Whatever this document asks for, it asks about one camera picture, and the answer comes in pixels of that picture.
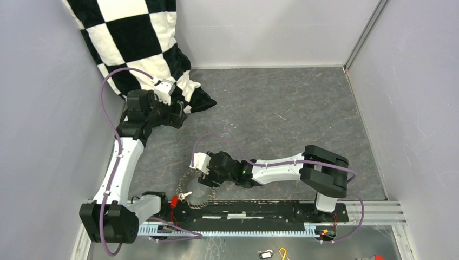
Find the white wall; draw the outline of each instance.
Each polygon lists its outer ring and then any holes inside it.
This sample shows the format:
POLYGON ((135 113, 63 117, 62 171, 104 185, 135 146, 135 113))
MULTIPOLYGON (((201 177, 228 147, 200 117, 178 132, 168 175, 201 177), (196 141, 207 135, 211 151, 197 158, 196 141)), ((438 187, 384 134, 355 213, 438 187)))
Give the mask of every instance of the white wall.
POLYGON ((420 259, 459 259, 459 2, 391 1, 350 69, 420 259))
POLYGON ((341 66, 378 0, 177 0, 193 67, 341 66))
POLYGON ((112 148, 101 75, 61 1, 2 1, 0 24, 0 258, 69 259, 112 148))

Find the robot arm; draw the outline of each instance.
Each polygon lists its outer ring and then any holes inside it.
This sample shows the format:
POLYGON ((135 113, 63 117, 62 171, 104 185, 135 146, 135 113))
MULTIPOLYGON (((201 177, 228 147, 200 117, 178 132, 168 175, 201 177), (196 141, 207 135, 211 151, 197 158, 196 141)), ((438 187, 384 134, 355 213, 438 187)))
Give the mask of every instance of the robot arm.
MULTIPOLYGON (((165 194, 159 192, 145 192, 135 204, 127 201, 135 166, 152 128, 158 125, 180 128, 187 117, 183 102, 171 99, 174 87, 172 82, 163 80, 155 85, 154 90, 132 90, 127 95, 127 109, 116 128, 123 151, 107 196, 103 220, 107 243, 134 242, 139 225, 164 207, 165 194)), ((91 203, 80 207, 80 219, 93 242, 101 241, 99 215, 106 186, 118 158, 117 141, 114 147, 102 186, 91 203)))
POLYGON ((250 189, 273 181, 301 180, 317 191, 316 208, 323 212, 333 212, 339 198, 347 194, 347 172, 322 166, 303 164, 311 160, 341 167, 348 167, 348 160, 320 147, 306 146, 303 153, 275 160, 234 160, 225 152, 197 153, 193 167, 202 172, 198 182, 209 187, 218 187, 225 181, 250 189))

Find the red object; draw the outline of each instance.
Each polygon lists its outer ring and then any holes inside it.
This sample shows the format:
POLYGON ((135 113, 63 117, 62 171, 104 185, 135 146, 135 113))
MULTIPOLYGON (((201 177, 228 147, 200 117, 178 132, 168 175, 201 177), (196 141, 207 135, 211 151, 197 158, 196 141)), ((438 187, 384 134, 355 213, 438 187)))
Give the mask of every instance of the red object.
POLYGON ((177 207, 178 202, 179 202, 179 198, 177 196, 172 197, 171 209, 175 209, 175 207, 177 207))

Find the metal chain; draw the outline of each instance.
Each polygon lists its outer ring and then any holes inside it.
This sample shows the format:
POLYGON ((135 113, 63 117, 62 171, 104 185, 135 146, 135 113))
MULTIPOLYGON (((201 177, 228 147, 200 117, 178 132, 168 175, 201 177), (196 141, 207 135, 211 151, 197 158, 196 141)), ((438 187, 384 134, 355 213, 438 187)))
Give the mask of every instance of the metal chain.
MULTIPOLYGON (((177 195, 187 193, 188 191, 186 191, 186 187, 188 186, 190 181, 200 176, 201 171, 199 170, 190 169, 186 171, 183 177, 179 180, 179 186, 176 190, 177 195)), ((216 189, 209 187, 207 194, 205 194, 204 196, 194 197, 193 194, 191 194, 190 196, 186 196, 184 198, 184 201, 182 202, 186 202, 190 209, 202 209, 203 207, 207 206, 209 200, 213 200, 215 198, 216 193, 216 189)))

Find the black and white checkered fabric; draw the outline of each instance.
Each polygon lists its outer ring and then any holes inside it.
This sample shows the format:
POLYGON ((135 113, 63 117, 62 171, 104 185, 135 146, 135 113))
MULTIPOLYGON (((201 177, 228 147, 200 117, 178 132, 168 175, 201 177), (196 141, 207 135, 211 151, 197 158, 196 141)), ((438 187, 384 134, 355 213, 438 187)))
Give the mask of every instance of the black and white checkered fabric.
MULTIPOLYGON (((178 88, 172 96, 185 102, 186 112, 216 104, 200 83, 189 79, 191 63, 174 38, 175 0, 63 1, 103 76, 117 68, 137 68, 175 82, 178 88)), ((153 89, 147 77, 131 70, 115 74, 108 82, 120 96, 133 89, 153 89)))

